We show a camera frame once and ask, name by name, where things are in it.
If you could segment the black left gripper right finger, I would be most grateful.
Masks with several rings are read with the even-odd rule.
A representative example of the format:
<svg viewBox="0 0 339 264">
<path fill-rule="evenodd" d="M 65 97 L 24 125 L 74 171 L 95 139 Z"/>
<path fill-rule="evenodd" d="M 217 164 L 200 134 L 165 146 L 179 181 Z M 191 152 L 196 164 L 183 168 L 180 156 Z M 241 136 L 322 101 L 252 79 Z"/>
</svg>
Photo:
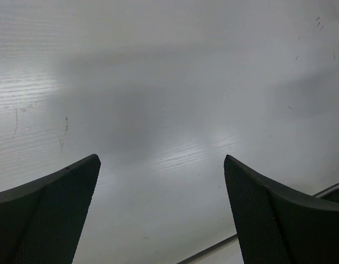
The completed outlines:
<svg viewBox="0 0 339 264">
<path fill-rule="evenodd" d="M 230 155 L 224 175 L 244 263 L 339 263 L 339 203 L 287 187 Z"/>
</svg>

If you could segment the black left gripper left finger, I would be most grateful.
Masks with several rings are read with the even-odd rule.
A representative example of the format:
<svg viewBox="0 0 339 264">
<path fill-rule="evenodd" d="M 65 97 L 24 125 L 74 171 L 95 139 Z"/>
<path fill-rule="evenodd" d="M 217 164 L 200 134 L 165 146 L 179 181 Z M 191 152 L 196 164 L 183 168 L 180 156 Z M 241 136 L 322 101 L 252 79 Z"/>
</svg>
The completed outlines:
<svg viewBox="0 0 339 264">
<path fill-rule="evenodd" d="M 100 167 L 92 154 L 0 192 L 0 263 L 72 263 Z"/>
</svg>

